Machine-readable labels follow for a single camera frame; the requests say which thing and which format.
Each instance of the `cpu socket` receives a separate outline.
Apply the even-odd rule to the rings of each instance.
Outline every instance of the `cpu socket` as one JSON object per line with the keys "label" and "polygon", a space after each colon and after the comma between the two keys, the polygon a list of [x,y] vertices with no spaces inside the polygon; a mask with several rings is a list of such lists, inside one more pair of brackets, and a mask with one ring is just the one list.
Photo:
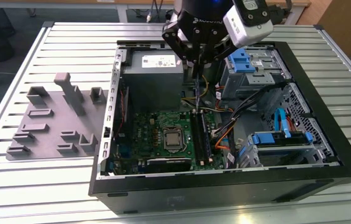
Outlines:
{"label": "cpu socket", "polygon": [[184,149],[183,129],[180,127],[165,127],[163,129],[164,149],[171,153],[177,153]]}

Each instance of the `wooden desk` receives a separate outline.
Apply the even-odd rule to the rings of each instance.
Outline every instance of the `wooden desk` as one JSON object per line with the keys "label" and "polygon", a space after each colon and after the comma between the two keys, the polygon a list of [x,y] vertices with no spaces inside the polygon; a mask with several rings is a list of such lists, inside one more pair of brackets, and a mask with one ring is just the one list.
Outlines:
{"label": "wooden desk", "polygon": [[[173,0],[163,0],[161,9],[173,8]],[[285,0],[265,0],[268,5],[285,6]],[[127,22],[128,9],[149,9],[152,0],[0,0],[1,8],[113,8],[117,9],[119,21]],[[296,24],[310,0],[292,0],[292,13],[287,18],[287,25]]]}
{"label": "wooden desk", "polygon": [[320,24],[347,55],[351,55],[351,0],[311,0],[298,25]]}

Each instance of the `metal table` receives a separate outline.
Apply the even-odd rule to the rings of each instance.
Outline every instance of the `metal table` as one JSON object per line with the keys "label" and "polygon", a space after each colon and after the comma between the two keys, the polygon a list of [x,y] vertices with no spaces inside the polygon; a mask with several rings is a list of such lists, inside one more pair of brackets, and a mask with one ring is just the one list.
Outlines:
{"label": "metal table", "polygon": [[[295,203],[119,217],[86,195],[92,157],[6,161],[9,140],[28,106],[29,87],[60,90],[54,73],[69,72],[81,90],[93,86],[108,89],[116,41],[160,40],[160,34],[160,24],[140,23],[56,23],[41,29],[0,104],[0,223],[351,223],[351,184]],[[276,26],[265,40],[289,43],[351,143],[351,61],[327,33],[312,26]]]}

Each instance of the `power supply label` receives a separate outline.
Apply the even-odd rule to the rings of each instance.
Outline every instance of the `power supply label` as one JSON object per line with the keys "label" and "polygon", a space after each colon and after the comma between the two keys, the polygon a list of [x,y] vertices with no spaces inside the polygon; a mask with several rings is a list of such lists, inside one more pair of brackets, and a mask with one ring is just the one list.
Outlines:
{"label": "power supply label", "polygon": [[175,55],[144,55],[143,68],[176,67]]}

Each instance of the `ram slot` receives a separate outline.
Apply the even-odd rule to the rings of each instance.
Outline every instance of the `ram slot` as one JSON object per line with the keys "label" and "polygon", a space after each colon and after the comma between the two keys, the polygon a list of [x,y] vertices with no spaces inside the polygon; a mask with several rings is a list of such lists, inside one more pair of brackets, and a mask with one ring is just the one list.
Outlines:
{"label": "ram slot", "polygon": [[203,113],[191,113],[191,129],[192,129],[192,141],[195,149],[195,159],[199,165],[208,164],[211,160],[212,150],[208,138],[208,132],[205,128]]}

